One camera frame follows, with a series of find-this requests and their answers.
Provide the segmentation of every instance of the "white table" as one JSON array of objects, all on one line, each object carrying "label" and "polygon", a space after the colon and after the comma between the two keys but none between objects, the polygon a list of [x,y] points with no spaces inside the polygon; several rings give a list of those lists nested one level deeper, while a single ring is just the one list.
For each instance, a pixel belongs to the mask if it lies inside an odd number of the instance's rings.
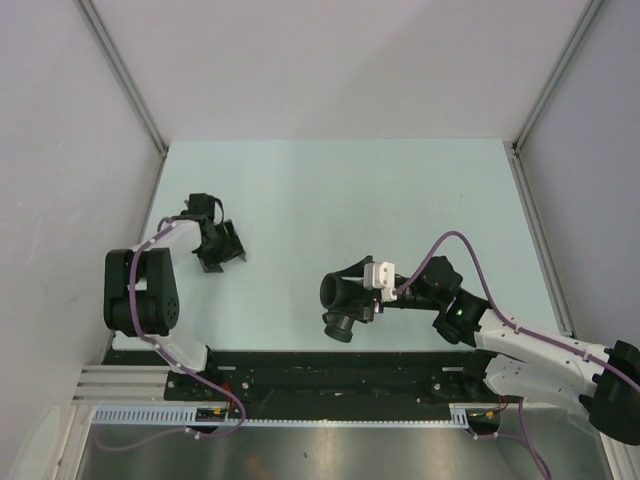
[{"label": "white table", "polygon": [[[387,310],[356,323],[350,344],[324,335],[323,276],[367,254],[413,273],[443,232],[465,233],[506,311],[558,331],[501,140],[176,142],[150,214],[184,208],[189,193],[220,197],[247,262],[205,274],[197,259],[176,270],[180,328],[213,349],[451,350],[435,312]],[[481,294],[464,246],[441,254]],[[118,336],[115,348],[137,340]]]}]

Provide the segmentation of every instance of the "white wall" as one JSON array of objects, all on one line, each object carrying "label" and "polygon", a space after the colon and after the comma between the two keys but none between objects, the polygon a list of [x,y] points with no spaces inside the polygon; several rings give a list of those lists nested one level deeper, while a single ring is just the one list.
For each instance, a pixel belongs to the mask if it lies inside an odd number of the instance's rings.
[{"label": "white wall", "polygon": [[640,3],[608,2],[523,156],[576,330],[640,344]]},{"label": "white wall", "polygon": [[10,0],[2,10],[0,478],[7,478],[28,432],[49,406],[68,404],[82,365],[104,346],[104,254],[136,240],[159,158],[71,0]]},{"label": "white wall", "polygon": [[587,0],[97,0],[170,140],[500,137]]}]

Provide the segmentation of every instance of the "white tabletop surface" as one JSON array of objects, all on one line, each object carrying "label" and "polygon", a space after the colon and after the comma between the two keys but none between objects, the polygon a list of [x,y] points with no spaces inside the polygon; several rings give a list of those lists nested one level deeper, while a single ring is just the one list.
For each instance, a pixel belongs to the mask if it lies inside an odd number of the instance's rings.
[{"label": "white tabletop surface", "polygon": [[[175,215],[189,193],[220,197],[247,262],[205,274],[176,269],[179,324],[213,349],[451,350],[435,312],[389,310],[356,323],[350,344],[324,335],[323,276],[367,254],[409,276],[433,242],[455,229],[478,252],[501,307],[557,332],[545,283],[501,140],[175,142],[150,214]],[[481,294],[464,246],[441,254]],[[132,346],[117,338],[114,347]]]}]

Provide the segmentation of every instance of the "wall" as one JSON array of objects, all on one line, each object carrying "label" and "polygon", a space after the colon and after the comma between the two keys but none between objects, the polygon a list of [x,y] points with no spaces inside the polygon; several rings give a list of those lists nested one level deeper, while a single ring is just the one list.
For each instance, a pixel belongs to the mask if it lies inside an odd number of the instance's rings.
[{"label": "wall", "polygon": [[640,3],[608,2],[523,150],[575,327],[640,343]]},{"label": "wall", "polygon": [[174,140],[512,140],[587,0],[96,0]]},{"label": "wall", "polygon": [[[54,438],[82,365],[106,342],[104,254],[136,240],[160,162],[71,0],[4,2],[0,64],[7,478],[29,432],[60,405],[42,440]],[[20,478],[38,478],[35,467]]]}]

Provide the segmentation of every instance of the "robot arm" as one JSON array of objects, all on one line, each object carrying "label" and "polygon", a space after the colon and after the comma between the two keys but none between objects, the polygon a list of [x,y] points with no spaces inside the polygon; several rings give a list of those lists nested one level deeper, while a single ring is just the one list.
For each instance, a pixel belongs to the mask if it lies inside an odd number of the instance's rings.
[{"label": "robot arm", "polygon": [[[196,255],[206,273],[222,272],[222,263],[245,258],[231,220],[224,220],[222,213],[222,220],[214,223],[216,205],[222,210],[217,198],[191,194],[187,210],[166,219],[172,228],[141,254],[133,286],[143,332],[181,365],[196,372],[205,368],[207,346],[188,330],[175,328],[180,301],[174,267]],[[137,337],[131,319],[129,274],[133,255],[141,246],[112,250],[105,260],[105,323],[128,337]]]},{"label": "robot arm", "polygon": [[328,274],[320,287],[325,333],[349,342],[356,321],[372,322],[385,308],[435,310],[433,326],[445,340],[477,349],[464,369],[471,392],[488,389],[544,401],[588,415],[594,427],[616,440],[640,444],[640,393],[610,371],[638,383],[636,347],[579,342],[507,318],[462,289],[462,276],[446,257],[432,257],[409,288],[396,289],[406,280],[393,264],[375,263],[370,256]]}]

